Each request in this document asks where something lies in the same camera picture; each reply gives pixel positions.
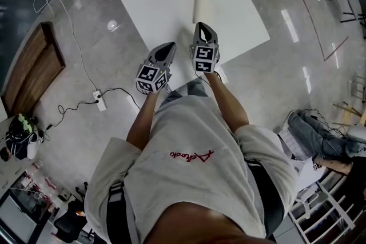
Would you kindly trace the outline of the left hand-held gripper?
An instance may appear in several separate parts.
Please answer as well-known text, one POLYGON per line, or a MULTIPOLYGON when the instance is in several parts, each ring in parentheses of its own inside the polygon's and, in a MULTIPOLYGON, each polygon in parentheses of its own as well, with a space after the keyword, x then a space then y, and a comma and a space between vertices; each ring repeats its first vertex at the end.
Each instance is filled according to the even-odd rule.
POLYGON ((172 76, 170 66, 175 53, 175 42, 163 43, 150 52, 136 76, 136 88, 141 93, 157 93, 167 85, 172 76))

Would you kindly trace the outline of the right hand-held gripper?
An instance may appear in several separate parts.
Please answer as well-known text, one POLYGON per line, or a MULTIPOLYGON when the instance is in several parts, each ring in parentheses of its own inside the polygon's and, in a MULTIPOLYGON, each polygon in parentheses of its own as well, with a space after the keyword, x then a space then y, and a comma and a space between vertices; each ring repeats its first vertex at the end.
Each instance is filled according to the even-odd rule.
POLYGON ((213 73, 220 60, 217 33, 206 23, 197 22, 194 31, 194 44, 190 45, 190 58, 193 69, 201 73, 213 73))

